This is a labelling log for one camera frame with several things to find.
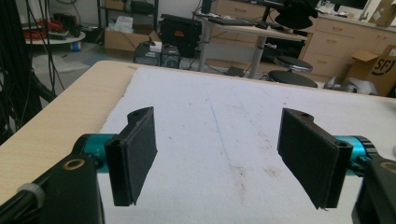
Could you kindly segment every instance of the robotic arm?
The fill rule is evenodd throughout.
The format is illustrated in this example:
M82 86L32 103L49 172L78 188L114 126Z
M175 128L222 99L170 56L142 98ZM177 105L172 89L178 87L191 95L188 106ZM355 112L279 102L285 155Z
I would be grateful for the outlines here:
M277 150L317 209L335 208L353 173L363 178L353 222L395 223L396 161L382 158L368 139L332 136L311 115L284 108Z
M105 223L96 172L109 172L116 206L136 204L157 154L153 107L120 134L83 134L72 152L0 206L0 223Z

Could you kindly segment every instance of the wooden cabinet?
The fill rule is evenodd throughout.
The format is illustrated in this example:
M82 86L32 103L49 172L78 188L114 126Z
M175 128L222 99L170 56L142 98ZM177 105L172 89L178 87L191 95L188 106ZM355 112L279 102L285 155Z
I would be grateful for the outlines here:
M381 54L387 45L396 44L396 33L345 21L318 18L303 60L314 67L308 77L328 81L336 76L342 82L359 49Z
M212 4L212 13L219 14L223 17L229 16L231 18L244 17L257 20L262 17L262 15L264 14L264 10L265 7L262 6L235 2L231 0L218 0ZM219 28L214 27L212 29L210 42L254 48L256 46L257 40L258 37L255 35L243 35L232 32L224 32L219 30ZM210 65L222 67L230 67L232 65L235 65L244 69L248 69L248 67L250 66L249 63L234 61L223 61L214 59L208 59L206 61Z

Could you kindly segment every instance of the desk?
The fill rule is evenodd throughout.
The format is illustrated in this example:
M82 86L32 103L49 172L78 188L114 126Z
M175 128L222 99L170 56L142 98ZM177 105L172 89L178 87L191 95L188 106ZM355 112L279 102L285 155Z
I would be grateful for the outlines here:
M306 40L306 37L304 37L304 36L281 33L279 31L273 30L271 28L263 30L263 29L260 29L260 28L254 27L254 26L224 26L224 25L215 24L215 23L210 22L206 19L202 19L202 21L204 24L204 33L203 33L203 42L201 45L201 55L200 55L199 64L198 64L199 72L202 72L204 69L206 56L207 56L207 47L208 47L209 41L210 41L210 34L211 34L212 28L214 26L218 26L221 31L235 32L235 33L240 33L240 34L245 34L245 35L256 35L260 38L258 46L254 52L254 56L252 59L252 65L251 65L250 72L248 75L248 77L250 77L250 78L253 78L254 74L256 74L257 68L258 68L260 60L262 58L262 52L263 52L263 48L265 46L267 37L295 40L295 41Z
M337 209L316 211L276 152L283 106L312 114L331 134L363 135L395 160L394 99L159 67L139 70L128 87L137 67L95 64L5 142L0 203L80 135L117 132L126 117L110 111L120 105L121 113L154 106L159 153L135 207L112 207L99 176L107 223L351 223L361 180L346 179ZM119 125L108 126L114 118Z

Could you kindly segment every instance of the black box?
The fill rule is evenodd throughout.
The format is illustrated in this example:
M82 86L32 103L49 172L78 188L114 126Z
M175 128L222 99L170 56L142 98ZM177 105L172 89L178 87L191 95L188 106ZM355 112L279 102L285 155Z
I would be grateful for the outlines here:
M161 67L179 68L180 54L176 46L163 45L163 52L161 54Z
M200 21L162 14L160 38L163 44L175 45L181 57L194 58L202 33Z
M150 43L142 43L137 46L134 53L134 62L139 64L158 66L160 65L161 53L149 51Z

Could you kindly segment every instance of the black stool seat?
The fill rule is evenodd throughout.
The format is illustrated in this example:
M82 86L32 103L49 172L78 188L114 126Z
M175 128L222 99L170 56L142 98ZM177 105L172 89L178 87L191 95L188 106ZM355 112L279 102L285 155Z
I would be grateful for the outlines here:
M313 69L311 64L289 56L277 56L274 58L274 63L297 72L310 73Z
M287 71L271 71L268 73L268 77L275 82L286 83L297 86L313 87L317 88L318 84L313 80Z

